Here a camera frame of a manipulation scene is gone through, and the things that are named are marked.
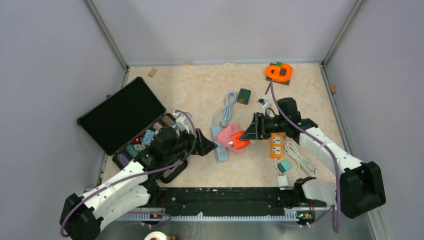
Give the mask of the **pink triangular power strip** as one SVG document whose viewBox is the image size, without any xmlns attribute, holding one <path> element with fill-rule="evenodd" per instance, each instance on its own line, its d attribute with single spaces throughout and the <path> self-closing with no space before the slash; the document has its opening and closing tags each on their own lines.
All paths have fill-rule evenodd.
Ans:
<svg viewBox="0 0 424 240">
<path fill-rule="evenodd" d="M 240 132 L 239 125 L 235 122 L 232 122 L 215 137 L 215 140 L 218 144 L 226 147 L 227 149 L 237 154 L 241 154 L 244 150 L 236 149 L 232 144 L 233 140 L 231 138 L 232 135 L 238 132 Z"/>
</svg>

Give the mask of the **red cube socket adapter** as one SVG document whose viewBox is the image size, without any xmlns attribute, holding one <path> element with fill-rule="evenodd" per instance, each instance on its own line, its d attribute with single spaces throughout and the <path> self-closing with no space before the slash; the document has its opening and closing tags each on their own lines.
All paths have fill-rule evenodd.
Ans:
<svg viewBox="0 0 424 240">
<path fill-rule="evenodd" d="M 234 147 L 235 150 L 243 150 L 251 145 L 251 142 L 249 140 L 242 140 L 241 137 L 245 133 L 244 130 L 241 130 L 233 135 L 230 136 L 230 142 L 229 145 L 231 147 Z"/>
</svg>

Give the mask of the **dark green cube adapter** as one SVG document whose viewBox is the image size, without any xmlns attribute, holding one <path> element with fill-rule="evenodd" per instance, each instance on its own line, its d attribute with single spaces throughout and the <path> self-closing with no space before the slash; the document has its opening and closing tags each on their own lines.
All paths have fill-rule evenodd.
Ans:
<svg viewBox="0 0 424 240">
<path fill-rule="evenodd" d="M 237 95 L 237 102 L 239 104 L 248 105 L 251 97 L 251 90 L 246 88 L 240 88 Z"/>
</svg>

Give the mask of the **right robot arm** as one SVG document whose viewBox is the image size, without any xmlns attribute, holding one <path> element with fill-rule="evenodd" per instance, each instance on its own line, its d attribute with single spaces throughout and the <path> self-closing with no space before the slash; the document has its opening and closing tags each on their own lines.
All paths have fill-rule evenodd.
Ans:
<svg viewBox="0 0 424 240">
<path fill-rule="evenodd" d="M 293 200 L 307 206 L 312 200 L 339 205 L 341 212 L 353 219 L 386 203 L 379 165 L 364 162 L 330 140 L 309 118 L 302 118 L 292 97 L 277 100 L 279 114 L 255 112 L 250 126 L 241 135 L 243 141 L 267 140 L 284 133 L 299 146 L 315 155 L 335 176 L 336 182 L 315 177 L 299 178 L 293 188 Z"/>
</svg>

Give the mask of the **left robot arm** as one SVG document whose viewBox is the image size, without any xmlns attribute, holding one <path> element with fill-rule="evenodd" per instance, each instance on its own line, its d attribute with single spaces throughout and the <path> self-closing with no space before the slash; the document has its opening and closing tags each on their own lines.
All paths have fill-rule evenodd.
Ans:
<svg viewBox="0 0 424 240">
<path fill-rule="evenodd" d="M 156 206 L 161 198 L 157 179 L 171 182 L 187 167 L 189 156 L 205 156 L 216 148 L 217 144 L 199 128 L 193 133 L 161 129 L 149 146 L 108 181 L 66 198 L 59 220 L 60 235 L 94 240 L 107 225 L 134 208 Z"/>
</svg>

